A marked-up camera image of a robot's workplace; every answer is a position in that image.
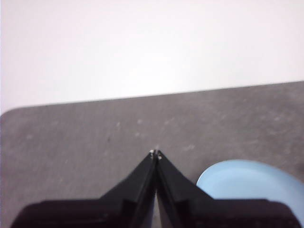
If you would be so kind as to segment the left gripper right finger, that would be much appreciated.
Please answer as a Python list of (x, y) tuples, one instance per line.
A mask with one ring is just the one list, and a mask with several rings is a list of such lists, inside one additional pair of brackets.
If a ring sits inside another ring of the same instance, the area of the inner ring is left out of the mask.
[(299, 228), (291, 209), (266, 199), (214, 199), (156, 151), (157, 198), (164, 228)]

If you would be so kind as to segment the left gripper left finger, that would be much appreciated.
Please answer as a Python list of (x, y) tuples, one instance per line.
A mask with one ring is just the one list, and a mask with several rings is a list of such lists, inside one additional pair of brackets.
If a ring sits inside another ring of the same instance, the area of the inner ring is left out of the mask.
[(97, 199), (47, 200), (24, 207), (13, 228), (149, 228), (155, 198), (154, 150)]

